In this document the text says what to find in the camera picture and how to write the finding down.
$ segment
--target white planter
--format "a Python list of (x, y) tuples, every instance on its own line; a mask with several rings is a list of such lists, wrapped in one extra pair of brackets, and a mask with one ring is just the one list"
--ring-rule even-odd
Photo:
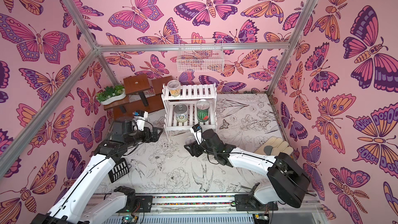
[(114, 101), (121, 100), (121, 99), (123, 99), (124, 97), (126, 97), (126, 93), (125, 93), (125, 91), (124, 91), (124, 89), (123, 89), (123, 93), (122, 93), (121, 95), (110, 97), (110, 98), (107, 99), (106, 101), (103, 101), (103, 102), (100, 102), (100, 103), (101, 103), (102, 105), (108, 105), (108, 104), (111, 104), (111, 103), (114, 102)]

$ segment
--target beige glove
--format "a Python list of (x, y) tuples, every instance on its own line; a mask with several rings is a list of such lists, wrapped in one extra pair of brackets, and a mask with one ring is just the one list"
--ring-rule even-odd
[(288, 142), (283, 141), (282, 138), (277, 138), (275, 136), (272, 136), (262, 146), (260, 146), (254, 153), (259, 154), (259, 155), (277, 156), (277, 155), (279, 155), (280, 152), (290, 155), (293, 152), (293, 148), (289, 146)]

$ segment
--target wooden shelf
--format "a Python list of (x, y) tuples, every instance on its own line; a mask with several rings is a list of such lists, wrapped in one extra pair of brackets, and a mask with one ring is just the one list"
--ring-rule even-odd
[(144, 106), (141, 100), (134, 102), (129, 102), (124, 105), (126, 108), (126, 113), (122, 113), (119, 107), (113, 108), (113, 119), (117, 120), (119, 117), (133, 117), (133, 113), (137, 110), (143, 110), (148, 113), (156, 112), (158, 110), (164, 109), (162, 95), (155, 95), (147, 98), (149, 106)]

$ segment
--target green plant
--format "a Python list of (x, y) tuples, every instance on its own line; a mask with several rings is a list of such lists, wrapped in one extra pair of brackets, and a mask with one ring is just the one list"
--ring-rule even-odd
[(111, 97), (121, 95), (123, 93), (123, 90), (123, 85), (116, 85), (115, 87), (105, 87), (105, 90), (97, 93), (96, 97), (99, 102), (103, 102)]

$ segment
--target purple butterfly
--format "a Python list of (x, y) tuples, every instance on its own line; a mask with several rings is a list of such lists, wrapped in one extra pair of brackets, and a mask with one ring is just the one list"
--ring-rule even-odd
[(298, 139), (304, 139), (308, 136), (308, 132), (305, 127), (297, 121), (293, 121), (294, 117), (289, 113), (287, 106), (284, 102), (281, 102), (281, 117), (283, 127), (290, 129), (290, 137), (295, 141)]
[(321, 157), (321, 140), (317, 136), (314, 136), (314, 139), (308, 142), (308, 146), (301, 147), (301, 154), (307, 160), (306, 163), (303, 163), (302, 168), (310, 176), (312, 187), (318, 193), (319, 199), (325, 200), (325, 189), (321, 177), (316, 170), (321, 163), (316, 164)]
[(149, 64), (149, 62), (146, 62), (146, 65), (148, 67), (141, 67), (142, 69), (149, 69), (148, 70), (143, 70), (143, 71), (138, 71), (135, 72), (135, 75), (142, 75), (142, 74), (147, 74), (147, 77), (149, 79), (153, 79), (154, 77), (156, 77), (157, 79), (162, 78), (162, 75), (164, 75), (165, 73), (169, 73), (169, 71), (167, 69), (165, 69), (166, 65), (162, 62), (159, 61), (159, 58), (156, 55), (151, 55), (150, 56), (150, 62), (152, 63), (152, 66)]
[(216, 83), (217, 90), (221, 90), (221, 92), (233, 92), (246, 87), (246, 84), (242, 82), (219, 82), (217, 79), (207, 75), (199, 75), (199, 81), (202, 85)]
[(193, 75), (193, 71), (187, 70), (181, 73), (178, 80), (181, 83), (181, 85), (195, 85), (195, 83), (193, 82), (194, 78), (195, 76)]
[[(230, 35), (222, 32), (214, 32), (213, 38), (217, 38), (214, 41), (215, 43), (257, 42), (257, 37), (255, 37), (257, 31), (258, 29), (256, 26), (254, 26), (254, 22), (251, 20), (247, 20), (240, 28), (238, 37), (236, 37), (236, 35), (234, 37), (231, 37)], [(226, 53), (227, 55), (231, 55), (234, 51), (235, 50), (224, 50), (224, 53)]]
[(223, 4), (234, 4), (237, 5), (241, 0), (206, 0), (206, 4), (202, 2), (185, 2), (177, 5), (174, 11), (180, 17), (192, 21), (194, 26), (199, 26), (201, 24), (210, 24), (210, 15), (214, 18), (216, 17), (216, 12), (221, 17), (222, 20), (226, 20), (229, 15), (235, 14), (238, 8), (232, 5)]
[(361, 216), (357, 208), (354, 205), (354, 202), (351, 200), (349, 196), (351, 196), (358, 208), (367, 213), (364, 207), (362, 207), (361, 203), (357, 199), (357, 197), (363, 197), (369, 199), (369, 196), (363, 192), (362, 190), (354, 190), (351, 188), (359, 188), (365, 185), (370, 180), (370, 176), (368, 173), (363, 171), (355, 171), (351, 172), (349, 169), (341, 167), (340, 172), (336, 168), (331, 168), (330, 173), (335, 177), (332, 178), (333, 182), (329, 183), (329, 187), (331, 191), (338, 195), (337, 199), (340, 205), (350, 214), (352, 220), (356, 224), (362, 224)]
[(264, 71), (251, 73), (249, 74), (248, 78), (254, 78), (255, 80), (260, 79), (262, 82), (269, 82), (272, 79), (272, 75), (274, 74), (279, 63), (277, 57), (278, 56), (272, 56), (268, 61), (268, 68), (263, 67)]
[[(10, 69), (6, 62), (0, 61), (0, 88), (8, 86), (8, 78), (10, 77)], [(8, 95), (6, 92), (0, 91), (0, 103), (6, 102)]]
[(102, 141), (102, 131), (105, 128), (106, 117), (99, 118), (97, 123), (91, 129), (86, 127), (77, 128), (71, 134), (71, 138), (76, 140), (78, 144), (83, 144), (86, 152), (93, 147), (93, 141), (96, 143)]
[(68, 180), (65, 181), (64, 178), (64, 184), (61, 186), (61, 189), (63, 186), (65, 186), (65, 188), (59, 194), (54, 204), (56, 204), (59, 200), (61, 200), (61, 198), (67, 193), (67, 191), (69, 190), (70, 187), (72, 187), (76, 179), (80, 177), (85, 167), (86, 167), (86, 161), (84, 160), (82, 161), (82, 156), (80, 155), (80, 152), (77, 149), (73, 148), (73, 150), (69, 154), (68, 163), (67, 163)]
[(343, 46), (346, 48), (344, 58), (348, 59), (356, 57), (354, 63), (362, 62), (351, 73), (351, 77), (359, 81), (359, 86), (368, 88), (373, 78), (373, 59), (371, 55), (375, 54), (375, 81), (374, 87), (378, 90), (398, 93), (398, 61), (386, 54), (378, 53), (383, 46), (383, 38), (380, 37), (382, 43), (375, 45), (379, 30), (379, 21), (375, 10), (367, 5), (356, 17), (351, 27), (351, 34), (360, 38), (347, 37)]

